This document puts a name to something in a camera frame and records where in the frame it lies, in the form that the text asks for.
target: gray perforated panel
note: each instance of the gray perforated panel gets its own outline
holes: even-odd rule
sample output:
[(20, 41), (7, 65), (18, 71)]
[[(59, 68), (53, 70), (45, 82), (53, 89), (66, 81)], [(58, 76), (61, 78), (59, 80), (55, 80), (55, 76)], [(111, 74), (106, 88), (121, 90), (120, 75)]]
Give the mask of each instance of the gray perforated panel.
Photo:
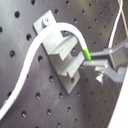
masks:
[[(15, 87), (27, 50), (36, 37), (32, 24), (39, 17), (52, 10), (57, 22), (75, 25), (90, 52), (94, 52), (108, 45), (119, 9), (117, 0), (0, 0), (0, 3), (0, 107)], [(125, 38), (121, 18), (114, 44)], [(77, 45), (72, 54), (80, 50)], [(90, 84), (92, 80), (82, 68), (79, 72), (80, 81), (67, 95), (40, 46), (25, 85), (0, 127), (106, 128), (117, 100), (111, 88), (114, 83), (106, 81), (103, 87)]]

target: white cable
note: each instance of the white cable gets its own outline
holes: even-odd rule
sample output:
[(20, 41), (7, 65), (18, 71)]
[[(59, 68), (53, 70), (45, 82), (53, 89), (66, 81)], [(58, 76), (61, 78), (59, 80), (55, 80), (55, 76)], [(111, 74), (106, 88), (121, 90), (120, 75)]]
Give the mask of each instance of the white cable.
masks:
[(29, 72), (32, 60), (33, 60), (34, 55), (35, 55), (38, 47), (40, 46), (41, 42), (43, 42), (43, 40), (48, 35), (54, 33), (55, 31), (69, 31), (69, 32), (73, 33), (77, 37), (79, 42), (81, 43), (82, 47), (84, 49), (87, 48), (86, 42), (85, 42), (81, 32), (75, 26), (73, 26), (71, 24), (56, 23), (56, 24), (52, 24), (52, 25), (44, 28), (37, 35), (37, 37), (34, 39), (34, 41), (32, 42), (32, 44), (30, 45), (30, 47), (28, 49), (28, 52), (27, 52), (27, 55), (25, 57), (25, 61), (24, 61), (23, 68), (21, 70), (18, 82), (16, 83), (16, 86), (15, 86), (12, 94), (10, 95), (10, 97), (8, 98), (6, 103), (3, 105), (3, 107), (0, 109), (0, 121), (4, 117), (4, 115), (8, 112), (8, 110), (11, 108), (11, 106), (13, 105), (15, 100), (17, 99), (19, 93), (21, 92), (23, 85), (25, 83), (27, 74)]
[(123, 9), (122, 9), (122, 18), (123, 18), (123, 22), (124, 22), (124, 27), (125, 27), (126, 36), (127, 36), (127, 38), (128, 38), (128, 27), (127, 27), (127, 23), (126, 23), (126, 19), (125, 19), (125, 15), (124, 15)]
[(112, 45), (113, 45), (113, 40), (114, 40), (114, 36), (115, 36), (115, 33), (116, 33), (117, 25), (118, 25), (118, 22), (119, 22), (119, 19), (120, 19), (122, 8), (123, 8), (123, 0), (120, 0), (120, 9), (119, 9), (119, 12), (118, 12), (118, 15), (117, 15), (117, 18), (116, 18), (116, 21), (115, 21), (115, 24), (114, 24), (114, 27), (113, 27), (113, 30), (112, 30), (112, 34), (111, 34), (111, 37), (110, 37), (108, 48), (111, 48)]

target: gray surface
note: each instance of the gray surface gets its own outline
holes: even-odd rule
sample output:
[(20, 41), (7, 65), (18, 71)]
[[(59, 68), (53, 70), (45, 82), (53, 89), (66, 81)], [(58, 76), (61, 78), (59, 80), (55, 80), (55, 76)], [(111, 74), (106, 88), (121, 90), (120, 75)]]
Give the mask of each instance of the gray surface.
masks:
[[(57, 22), (74, 24), (84, 35), (89, 50), (94, 52), (107, 46), (118, 12), (116, 0), (70, 0), (70, 4), (66, 4), (68, 2), (65, 0), (37, 0), (34, 5), (26, 0), (0, 0), (0, 3), (0, 26), (3, 28), (0, 34), (0, 107), (17, 82), (27, 50), (36, 36), (32, 24), (40, 16), (51, 9)], [(15, 18), (15, 10), (20, 12), (19, 18)], [(32, 36), (29, 41), (26, 40), (27, 34)], [(121, 19), (114, 43), (125, 38)], [(11, 50), (15, 51), (13, 58), (9, 55)], [(72, 54), (77, 55), (79, 51), (80, 46), (77, 45)], [(40, 55), (43, 56), (41, 63), (38, 62)], [(61, 128), (106, 128), (117, 100), (116, 93), (109, 86), (114, 83), (106, 81), (100, 87), (91, 82), (92, 72), (87, 72), (92, 76), (90, 79), (87, 79), (82, 68), (79, 72), (82, 76), (79, 83), (67, 95), (40, 46), (24, 88), (0, 122), (0, 127), (59, 128), (57, 124), (60, 123)], [(24, 111), (27, 113), (25, 118), (21, 116)]]

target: green wire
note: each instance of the green wire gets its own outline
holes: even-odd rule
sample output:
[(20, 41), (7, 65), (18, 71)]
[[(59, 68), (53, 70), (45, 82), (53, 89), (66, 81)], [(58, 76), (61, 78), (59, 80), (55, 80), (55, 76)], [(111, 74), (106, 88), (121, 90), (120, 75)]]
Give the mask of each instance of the green wire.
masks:
[(92, 60), (92, 58), (91, 58), (91, 56), (90, 56), (90, 54), (89, 54), (88, 48), (83, 49), (83, 53), (84, 53), (84, 56), (85, 56), (85, 58), (86, 58), (87, 60)]

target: screw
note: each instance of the screw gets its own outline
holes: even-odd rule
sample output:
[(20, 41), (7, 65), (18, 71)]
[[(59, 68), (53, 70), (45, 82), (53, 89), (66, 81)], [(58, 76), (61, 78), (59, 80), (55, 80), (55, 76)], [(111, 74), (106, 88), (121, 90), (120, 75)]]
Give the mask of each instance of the screw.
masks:
[(42, 23), (43, 27), (47, 27), (48, 25), (50, 25), (50, 19), (49, 17), (43, 17), (43, 23)]
[(97, 77), (96, 77), (96, 83), (100, 84), (101, 86), (103, 86), (103, 74), (100, 73)]

